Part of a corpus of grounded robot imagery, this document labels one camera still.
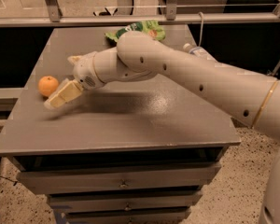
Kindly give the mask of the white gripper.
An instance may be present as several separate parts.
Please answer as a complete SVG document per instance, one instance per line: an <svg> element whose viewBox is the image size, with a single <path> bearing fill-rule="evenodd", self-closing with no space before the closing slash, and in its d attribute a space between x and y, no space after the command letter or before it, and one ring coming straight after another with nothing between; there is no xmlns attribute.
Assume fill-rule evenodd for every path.
<svg viewBox="0 0 280 224"><path fill-rule="evenodd" d="M69 56L67 58L68 62L74 66L73 76L75 79L69 80L66 78L44 103L45 108L55 109L73 101L82 94L83 87L91 90L101 88L105 85L95 72L95 55L96 52L91 52L86 55Z"/></svg>

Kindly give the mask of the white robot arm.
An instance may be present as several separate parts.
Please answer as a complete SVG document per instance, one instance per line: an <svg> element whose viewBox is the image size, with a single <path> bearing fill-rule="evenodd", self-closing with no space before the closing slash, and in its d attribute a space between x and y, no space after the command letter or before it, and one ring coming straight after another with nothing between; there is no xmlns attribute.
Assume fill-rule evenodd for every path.
<svg viewBox="0 0 280 224"><path fill-rule="evenodd" d="M58 108L84 90L112 81L136 81L157 74L170 78L244 125L280 143L280 79L171 49L138 31L123 34L112 49L71 56L72 80L64 80L45 102ZM280 224L280 148L273 161L259 224Z"/></svg>

